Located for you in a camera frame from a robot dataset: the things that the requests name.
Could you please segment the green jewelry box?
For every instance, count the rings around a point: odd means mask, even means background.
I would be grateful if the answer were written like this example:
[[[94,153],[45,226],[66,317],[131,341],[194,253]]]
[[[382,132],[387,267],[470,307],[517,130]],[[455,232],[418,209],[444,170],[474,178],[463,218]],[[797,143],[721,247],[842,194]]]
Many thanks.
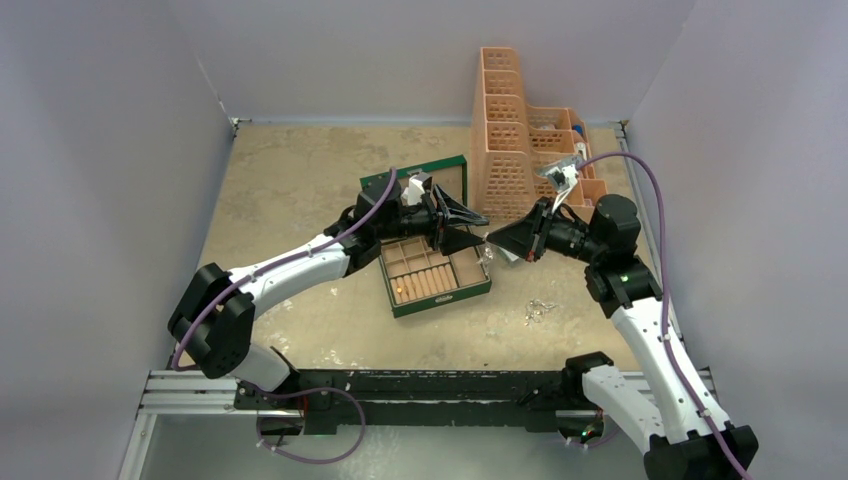
[[[443,256],[423,237],[390,238],[390,224],[397,218],[400,205],[418,204],[424,192],[432,191],[435,185],[467,206],[465,157],[401,167],[395,180],[396,186],[384,205],[388,211],[377,215],[381,222],[377,228],[381,236],[379,265],[392,315],[399,318],[489,292],[491,278],[483,265],[483,245]]]

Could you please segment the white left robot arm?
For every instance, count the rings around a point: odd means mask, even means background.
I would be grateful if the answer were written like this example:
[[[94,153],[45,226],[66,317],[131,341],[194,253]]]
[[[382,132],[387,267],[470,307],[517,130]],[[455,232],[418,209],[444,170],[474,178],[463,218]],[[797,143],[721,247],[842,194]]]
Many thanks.
[[[177,342],[172,367],[188,355],[209,379],[231,375],[258,387],[272,408],[292,405],[298,395],[298,382],[290,376],[294,369],[253,341],[255,320],[305,290],[363,269],[380,257],[386,240],[420,237],[443,255],[482,244],[469,229],[488,225],[488,218],[442,187],[425,187],[412,205],[401,193],[397,180],[378,179],[333,224],[296,249],[229,271],[216,263],[200,267],[168,321]]]

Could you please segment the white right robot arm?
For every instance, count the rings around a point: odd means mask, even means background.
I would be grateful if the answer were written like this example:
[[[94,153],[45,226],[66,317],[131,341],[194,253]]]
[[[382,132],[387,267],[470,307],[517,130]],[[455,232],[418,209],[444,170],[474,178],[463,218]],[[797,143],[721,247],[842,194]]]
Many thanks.
[[[576,407],[592,403],[642,454],[650,479],[747,479],[759,442],[736,426],[703,383],[672,329],[669,301],[638,257],[635,204],[602,196],[589,221],[540,198],[522,219],[488,234],[489,243],[527,262],[547,251],[585,262],[587,290],[637,359],[652,396],[628,386],[603,353],[567,360],[561,392]]]

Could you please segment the small white green box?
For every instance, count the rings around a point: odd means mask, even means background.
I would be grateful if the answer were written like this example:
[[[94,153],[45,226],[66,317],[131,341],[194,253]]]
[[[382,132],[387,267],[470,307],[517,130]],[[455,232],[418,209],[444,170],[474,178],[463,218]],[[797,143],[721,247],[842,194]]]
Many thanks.
[[[506,250],[503,250],[503,249],[499,249],[499,255],[509,264],[514,264],[514,263],[521,260],[521,257],[519,257],[515,254],[512,254],[512,253],[510,253]]]

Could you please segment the clear tape roll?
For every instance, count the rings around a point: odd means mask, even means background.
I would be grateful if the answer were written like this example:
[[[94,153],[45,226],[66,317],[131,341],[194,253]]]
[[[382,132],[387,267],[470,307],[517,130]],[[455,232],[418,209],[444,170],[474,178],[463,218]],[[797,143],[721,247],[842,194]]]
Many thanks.
[[[571,184],[578,177],[578,167],[585,158],[580,155],[567,155],[552,163],[542,165],[535,169],[535,174],[545,178],[552,185]]]

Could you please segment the orange plastic organizer rack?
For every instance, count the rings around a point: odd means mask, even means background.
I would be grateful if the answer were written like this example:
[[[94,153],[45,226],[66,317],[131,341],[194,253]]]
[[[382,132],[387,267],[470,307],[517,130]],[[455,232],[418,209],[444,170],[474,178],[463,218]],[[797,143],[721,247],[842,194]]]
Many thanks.
[[[537,172],[572,155],[591,157],[588,129],[577,112],[530,105],[518,53],[481,48],[468,160],[471,208],[494,223],[523,217],[539,197],[557,195]]]

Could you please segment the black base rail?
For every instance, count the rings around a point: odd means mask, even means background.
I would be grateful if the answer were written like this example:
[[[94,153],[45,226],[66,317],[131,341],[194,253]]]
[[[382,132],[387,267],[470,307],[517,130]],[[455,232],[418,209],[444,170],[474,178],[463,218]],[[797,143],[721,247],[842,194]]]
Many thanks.
[[[238,410],[292,410],[305,417],[307,435],[342,425],[409,427],[518,427],[531,433],[578,431],[563,411],[587,418],[597,411],[582,374],[610,366],[593,352],[567,359],[561,370],[341,370],[301,369],[272,393],[237,384]]]

